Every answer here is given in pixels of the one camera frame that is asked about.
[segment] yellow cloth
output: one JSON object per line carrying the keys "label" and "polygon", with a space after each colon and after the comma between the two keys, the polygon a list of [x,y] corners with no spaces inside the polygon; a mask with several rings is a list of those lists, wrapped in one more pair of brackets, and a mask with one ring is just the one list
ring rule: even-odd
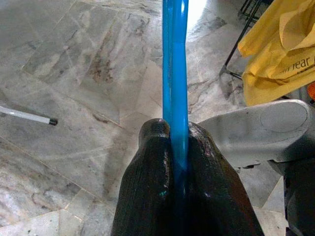
{"label": "yellow cloth", "polygon": [[238,48],[254,55],[243,74],[249,106],[315,81],[315,0],[274,0]]}

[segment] black metal frame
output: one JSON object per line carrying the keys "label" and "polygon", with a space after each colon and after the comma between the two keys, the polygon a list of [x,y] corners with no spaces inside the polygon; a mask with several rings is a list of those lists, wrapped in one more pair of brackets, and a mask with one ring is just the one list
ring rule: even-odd
{"label": "black metal frame", "polygon": [[[244,12],[244,13],[245,13],[245,12],[247,11],[249,5],[250,5],[253,1],[254,1],[254,0],[246,0],[245,3],[244,3],[243,6],[242,6],[240,12],[242,12],[242,13]],[[233,49],[232,49],[230,55],[228,56],[226,62],[224,63],[224,65],[223,65],[223,67],[222,67],[222,69],[221,69],[221,71],[220,71],[220,73],[219,73],[220,76],[221,76],[223,73],[227,73],[227,74],[230,74],[230,75],[232,75],[232,76],[234,76],[234,77],[236,77],[236,78],[238,78],[238,79],[242,79],[242,76],[241,76],[241,75],[239,75],[239,74],[237,74],[237,73],[234,73],[234,72],[228,70],[228,69],[227,69],[227,65],[228,65],[228,63],[230,62],[230,60],[231,60],[231,58],[232,58],[232,56],[233,56],[235,50],[237,49],[238,43],[239,43],[239,42],[241,41],[241,39],[244,37],[244,35],[245,35],[245,33],[246,33],[248,27],[250,26],[251,22],[253,22],[253,19],[255,19],[254,17],[255,17],[255,15],[256,15],[256,13],[257,13],[257,11],[258,11],[258,9],[259,9],[259,7],[260,7],[260,5],[261,5],[262,2],[263,2],[263,0],[257,0],[256,3],[254,4],[253,8],[251,9],[251,12],[250,12],[249,18],[247,19],[247,22],[246,22],[246,24],[245,24],[245,27],[243,28],[243,31],[241,32],[240,36],[238,37],[238,39],[237,39],[237,41],[236,41],[236,43],[235,43],[235,45],[234,45],[234,47],[233,47]]]}

